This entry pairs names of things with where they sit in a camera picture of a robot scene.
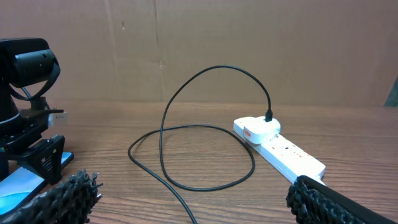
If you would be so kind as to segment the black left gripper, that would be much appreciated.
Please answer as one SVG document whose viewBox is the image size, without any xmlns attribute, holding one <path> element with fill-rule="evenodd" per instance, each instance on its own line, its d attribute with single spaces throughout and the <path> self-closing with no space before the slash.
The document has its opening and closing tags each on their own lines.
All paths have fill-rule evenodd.
<svg viewBox="0 0 398 224">
<path fill-rule="evenodd" d="M 64 110 L 20 110 L 8 121 L 1 122 L 1 153 L 22 155 L 4 161 L 16 161 L 21 167 L 40 176 L 48 184 L 54 185 L 61 179 L 61 160 L 65 137 L 54 135 L 43 139 L 42 133 L 49 128 L 51 113 L 63 113 Z"/>
</svg>

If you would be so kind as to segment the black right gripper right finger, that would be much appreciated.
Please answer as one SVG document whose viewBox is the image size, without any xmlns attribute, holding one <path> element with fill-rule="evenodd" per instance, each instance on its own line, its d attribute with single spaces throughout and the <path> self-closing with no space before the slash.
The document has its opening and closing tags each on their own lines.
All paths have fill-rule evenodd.
<svg viewBox="0 0 398 224">
<path fill-rule="evenodd" d="M 306 175 L 289 187 L 286 202 L 299 224 L 397 224 Z"/>
</svg>

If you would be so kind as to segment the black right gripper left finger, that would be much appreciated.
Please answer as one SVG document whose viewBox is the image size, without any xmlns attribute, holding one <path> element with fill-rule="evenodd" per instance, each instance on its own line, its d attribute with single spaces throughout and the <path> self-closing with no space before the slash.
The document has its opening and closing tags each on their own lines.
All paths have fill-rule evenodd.
<svg viewBox="0 0 398 224">
<path fill-rule="evenodd" d="M 68 180 L 36 196 L 5 218 L 1 224 L 87 224 L 101 196 L 98 172 L 79 170 Z"/>
</svg>

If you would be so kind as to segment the Samsung Galaxy smartphone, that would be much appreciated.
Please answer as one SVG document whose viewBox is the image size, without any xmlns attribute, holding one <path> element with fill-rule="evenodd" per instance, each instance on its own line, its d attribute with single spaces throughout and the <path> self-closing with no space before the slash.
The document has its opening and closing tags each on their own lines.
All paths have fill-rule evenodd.
<svg viewBox="0 0 398 224">
<path fill-rule="evenodd" d="M 1 158 L 6 160 L 17 158 L 21 161 L 22 157 L 22 155 L 1 153 Z M 63 152 L 62 169 L 73 159 L 73 153 Z M 1 181 L 1 216 L 5 217 L 15 212 L 17 208 L 32 200 L 46 185 L 47 182 L 43 178 L 23 167 L 9 174 Z"/>
</svg>

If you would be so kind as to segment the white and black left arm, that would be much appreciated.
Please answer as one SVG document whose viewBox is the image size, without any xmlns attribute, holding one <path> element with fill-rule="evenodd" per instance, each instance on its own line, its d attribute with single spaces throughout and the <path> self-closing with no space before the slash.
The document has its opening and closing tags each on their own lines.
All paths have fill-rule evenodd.
<svg viewBox="0 0 398 224">
<path fill-rule="evenodd" d="M 51 108 L 45 93 L 57 81 L 59 62 L 42 38 L 1 39 L 1 179 L 9 161 L 49 184 L 61 179 L 65 138 L 42 139 L 50 126 Z"/>
</svg>

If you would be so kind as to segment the white charger adapter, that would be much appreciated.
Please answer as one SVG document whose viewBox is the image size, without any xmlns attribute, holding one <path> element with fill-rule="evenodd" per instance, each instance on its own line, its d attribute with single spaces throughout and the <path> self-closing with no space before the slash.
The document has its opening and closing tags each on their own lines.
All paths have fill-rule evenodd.
<svg viewBox="0 0 398 224">
<path fill-rule="evenodd" d="M 249 117 L 243 121 L 244 137 L 253 144 L 262 144 L 279 134 L 281 125 L 275 118 L 266 121 L 264 116 Z"/>
</svg>

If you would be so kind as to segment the white power strip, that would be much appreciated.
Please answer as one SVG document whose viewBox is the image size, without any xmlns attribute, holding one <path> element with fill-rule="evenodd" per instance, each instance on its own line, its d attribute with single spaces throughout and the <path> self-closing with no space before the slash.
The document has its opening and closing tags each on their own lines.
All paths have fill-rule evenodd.
<svg viewBox="0 0 398 224">
<path fill-rule="evenodd" d="M 277 169 L 291 183 L 297 177 L 306 175 L 322 183 L 326 165 L 300 147 L 283 137 L 280 133 L 262 144 L 249 142 L 243 134 L 243 121 L 249 117 L 234 120 L 234 132 L 245 140 L 258 154 Z"/>
</svg>

